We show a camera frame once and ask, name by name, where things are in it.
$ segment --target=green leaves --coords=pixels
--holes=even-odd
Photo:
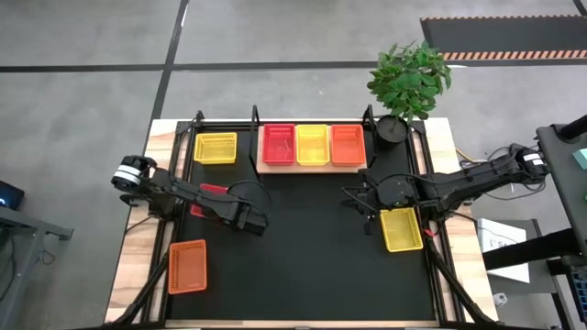
[[[436,49],[427,42],[420,46],[398,48],[379,53],[377,70],[371,71],[367,83],[378,102],[390,109],[392,116],[410,122],[415,116],[424,120],[436,107],[435,96],[451,86],[450,68]]]

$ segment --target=wooden table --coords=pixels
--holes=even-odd
[[[175,137],[176,119],[153,121],[145,156],[155,159],[161,168],[168,169]],[[460,169],[455,152],[452,134],[447,118],[430,118],[425,122],[428,147],[436,172],[450,173]],[[417,139],[416,154],[420,171],[425,172],[422,149]],[[181,171],[185,150],[183,144],[178,159],[178,172]],[[470,215],[469,207],[461,207],[459,212]],[[144,219],[146,207],[136,207],[130,212],[127,226]],[[497,320],[497,312],[493,305],[492,291],[487,272],[482,260],[482,253],[477,239],[474,224],[459,216],[452,216],[446,223],[449,235],[450,250],[457,272],[457,277],[471,298],[485,314]],[[164,246],[169,246],[172,223],[167,224]],[[153,245],[157,233],[157,220],[151,219],[143,225],[135,227],[124,239],[120,252],[116,276],[105,315],[105,322],[114,321],[137,296],[147,280]],[[452,298],[449,286],[441,277],[441,286],[449,320],[454,320]],[[157,318],[162,294],[163,276],[154,292],[150,317]],[[167,327],[402,327],[402,326],[436,326],[436,321],[218,321],[218,320],[170,320]]]

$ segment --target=orange and black striped mat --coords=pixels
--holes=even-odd
[[[452,64],[587,63],[583,16],[423,17],[426,41]]]

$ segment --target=yellow basket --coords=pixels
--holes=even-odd
[[[297,162],[302,166],[323,166],[330,161],[327,125],[298,125],[295,128]]]
[[[422,248],[422,237],[413,208],[382,210],[380,218],[388,251],[401,252]]]
[[[202,164],[233,164],[237,133],[202,133],[195,136],[194,160]]]

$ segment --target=concrete floor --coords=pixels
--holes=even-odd
[[[0,0],[0,66],[163,63],[178,5]],[[193,0],[176,62],[373,60],[394,42],[421,40],[420,17],[539,14],[577,12],[571,0]],[[433,116],[449,118],[474,158],[532,146],[536,127],[584,115],[585,76],[584,66],[455,69]],[[101,324],[128,213],[109,181],[122,156],[144,146],[160,77],[0,74],[0,179],[27,191],[24,212],[75,227],[67,244],[48,240],[57,260],[38,267],[18,329]],[[366,70],[175,72],[161,117],[247,118],[253,104],[263,117],[356,116],[369,103],[382,114],[368,80]],[[483,197],[473,211],[535,217],[545,233],[569,226],[551,181],[515,202]],[[510,325],[557,323],[548,296],[512,297],[499,314]]]

